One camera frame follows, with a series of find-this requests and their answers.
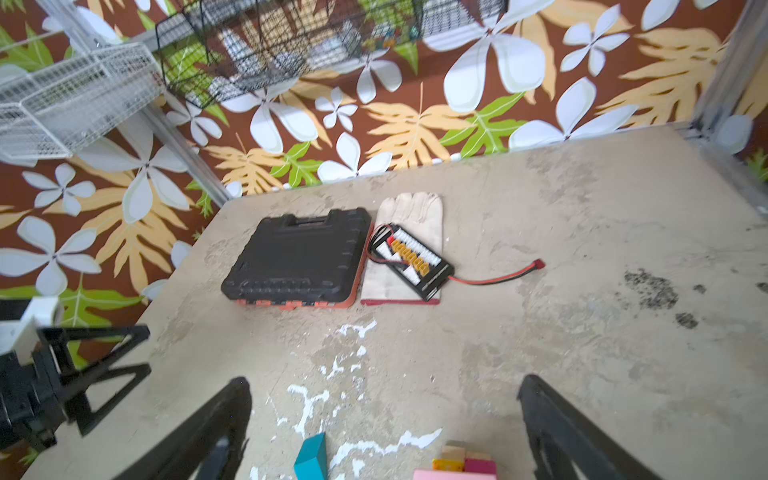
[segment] concrete surface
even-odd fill
[[[548,268],[448,285],[438,307],[282,312],[220,293],[262,217],[373,211],[418,190],[443,197],[460,275]],[[532,478],[515,400],[529,372],[664,478],[765,478],[767,280],[766,224],[661,127],[235,200],[141,319],[152,337],[127,361],[148,359],[150,377],[87,438],[62,427],[25,478],[111,478],[234,376],[254,405],[238,478],[292,478],[302,417],[327,432],[330,462],[349,443],[330,480],[353,465],[411,478],[448,441],[490,452],[502,480]]]

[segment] black metal bracket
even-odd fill
[[[103,359],[77,370],[67,348],[73,340],[125,337]],[[87,435],[150,373],[147,363],[110,368],[149,337],[146,326],[105,329],[39,329],[41,348],[33,363],[21,365],[14,352],[0,356],[0,449],[26,439],[39,452],[56,445],[56,429],[76,422]],[[95,412],[86,396],[89,386],[133,375],[127,385]]]
[[[536,375],[518,393],[537,480],[660,480]]]
[[[188,480],[195,470],[196,480],[231,480],[243,460],[250,409],[248,381],[230,380],[114,480]]]
[[[145,325],[99,329],[40,329],[39,336],[43,349],[50,347],[58,362],[61,375],[61,390],[57,395],[62,402],[69,422],[77,422],[81,435],[87,435],[109,412],[131,392],[152,371],[148,363],[122,366],[110,369],[115,362],[130,352],[136,345],[149,338],[149,329]],[[75,340],[103,339],[114,336],[127,337],[120,345],[104,358],[94,362],[81,372],[74,367],[69,355],[67,343]],[[95,412],[85,394],[86,389],[95,383],[114,379],[123,375],[133,375],[122,389],[115,393]]]

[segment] yellow block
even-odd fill
[[[453,445],[444,445],[442,447],[442,459],[452,460],[454,462],[464,462],[467,450],[462,447],[456,447]]]
[[[464,462],[446,460],[444,458],[434,458],[432,460],[432,470],[442,470],[444,472],[463,472]]]

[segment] black tool case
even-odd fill
[[[357,295],[372,227],[363,208],[334,209],[325,217],[265,218],[221,291],[239,303],[285,310],[347,308]]]

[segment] toy block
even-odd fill
[[[442,447],[442,457],[444,460],[453,460],[454,462],[464,463],[467,449],[455,447],[453,445],[444,445]]]
[[[467,452],[466,458],[474,458],[475,460],[493,460],[491,458],[490,453],[480,453],[480,452]]]
[[[464,462],[446,460],[445,458],[435,458],[432,460],[432,470],[443,470],[445,472],[463,472]]]
[[[491,460],[478,460],[467,458],[464,462],[464,471],[472,473],[490,473],[496,475],[496,462]]]
[[[293,471],[297,480],[328,480],[325,433],[304,440]]]
[[[416,470],[413,480],[496,480],[496,475],[485,473],[443,472],[440,470]]]

